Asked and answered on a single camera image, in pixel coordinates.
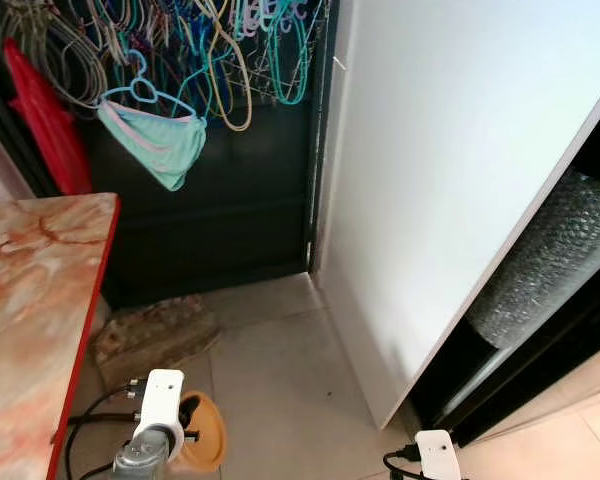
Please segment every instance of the bubble wrap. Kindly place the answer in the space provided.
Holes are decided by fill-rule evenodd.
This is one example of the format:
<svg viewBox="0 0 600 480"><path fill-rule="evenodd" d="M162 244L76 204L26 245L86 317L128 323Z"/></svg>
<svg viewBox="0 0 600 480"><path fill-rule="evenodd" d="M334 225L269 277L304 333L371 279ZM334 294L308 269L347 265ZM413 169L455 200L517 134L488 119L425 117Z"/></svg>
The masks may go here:
<svg viewBox="0 0 600 480"><path fill-rule="evenodd" d="M466 313L496 348L533 333L600 266L600 181L565 175Z"/></svg>

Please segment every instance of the marble pattern table top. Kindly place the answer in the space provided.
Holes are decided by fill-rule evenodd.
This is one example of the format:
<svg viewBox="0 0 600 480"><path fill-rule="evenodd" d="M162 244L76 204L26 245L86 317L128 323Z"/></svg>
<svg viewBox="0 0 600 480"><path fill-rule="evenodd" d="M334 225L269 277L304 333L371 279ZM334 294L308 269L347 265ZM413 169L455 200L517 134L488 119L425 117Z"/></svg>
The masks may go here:
<svg viewBox="0 0 600 480"><path fill-rule="evenodd" d="M0 203L0 479L54 475L117 212L111 193Z"/></svg>

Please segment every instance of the blue hanger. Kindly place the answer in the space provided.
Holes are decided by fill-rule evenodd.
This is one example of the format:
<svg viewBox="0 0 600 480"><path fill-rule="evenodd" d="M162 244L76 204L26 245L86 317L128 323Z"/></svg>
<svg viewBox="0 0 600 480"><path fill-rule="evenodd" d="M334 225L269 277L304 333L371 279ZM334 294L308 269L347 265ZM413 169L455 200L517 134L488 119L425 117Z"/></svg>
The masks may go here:
<svg viewBox="0 0 600 480"><path fill-rule="evenodd" d="M142 76L142 74L147 71L147 61L145 60L144 55L142 55L142 53L140 53L138 50L130 49L127 52L127 54L134 55L138 58L138 60L140 61L140 70L138 70L136 77L133 80L131 80L131 83L129 84L128 87L117 87L117 88L112 88L111 90L107 90L106 92L104 92L102 94L103 100L105 100L109 95L114 94L114 93L130 93L131 96L133 98L135 98L138 102L143 102L143 103L157 103L158 98L164 98L164 99L171 100L172 102L176 103L177 105L184 108L185 110L190 112L191 115L193 115L194 117L197 118L198 115L196 114L196 111L191 106L187 105L182 100L180 100L176 97L172 97L168 93L161 92L156 87L154 87L153 84L149 80L147 80L146 78L144 78ZM136 93L136 87L138 85L144 85L147 88L147 90L149 91L150 96L144 97L144 96L141 96L138 93Z"/></svg>

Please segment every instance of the red bag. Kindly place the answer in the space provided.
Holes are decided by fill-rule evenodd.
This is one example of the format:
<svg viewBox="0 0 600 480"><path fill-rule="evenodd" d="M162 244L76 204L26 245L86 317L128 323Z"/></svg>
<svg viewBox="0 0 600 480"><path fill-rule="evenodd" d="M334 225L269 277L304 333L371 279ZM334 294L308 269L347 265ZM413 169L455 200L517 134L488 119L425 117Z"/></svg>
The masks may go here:
<svg viewBox="0 0 600 480"><path fill-rule="evenodd" d="M10 105L33 132L56 185L65 195L91 192L89 164L71 114L10 38L4 44L4 55L18 93Z"/></svg>

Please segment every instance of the red table edge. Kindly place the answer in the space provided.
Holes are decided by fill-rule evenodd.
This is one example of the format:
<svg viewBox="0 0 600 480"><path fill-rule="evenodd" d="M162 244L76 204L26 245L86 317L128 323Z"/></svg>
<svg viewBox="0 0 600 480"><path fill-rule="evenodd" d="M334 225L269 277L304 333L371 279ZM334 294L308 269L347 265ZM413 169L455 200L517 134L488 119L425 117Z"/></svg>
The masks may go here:
<svg viewBox="0 0 600 480"><path fill-rule="evenodd" d="M78 387L78 380L80 379L80 370L82 368L84 355L87 351L87 344L89 343L89 334L91 332L93 315L95 313L96 305L98 303L98 296L100 295L100 287L102 285L102 279L104 278L104 272L107 269L107 261L109 259L111 245L113 244L114 232L116 226L118 225L119 215L120 197L116 195L115 209L113 212L113 217L111 219L111 225L109 226L109 232L107 234L104 251L102 252L102 261L100 262L100 266L98 267L98 275L96 276L96 281L93 284L93 291L91 292L91 303L89 304L89 309L87 310L87 317L85 319L84 327L82 329L82 335L80 336L80 343L78 344L76 359L74 360L73 369L71 370L69 387L67 388L67 394L64 399L64 406L62 407L62 413L60 414L58 428L52 440L53 450L51 451L51 458L49 459L47 480L54 480L58 469L58 460L60 459L60 452L62 451L62 445L64 444L64 435L67 431L67 423L69 421L71 405L73 404L73 398L75 397L76 389Z"/></svg>

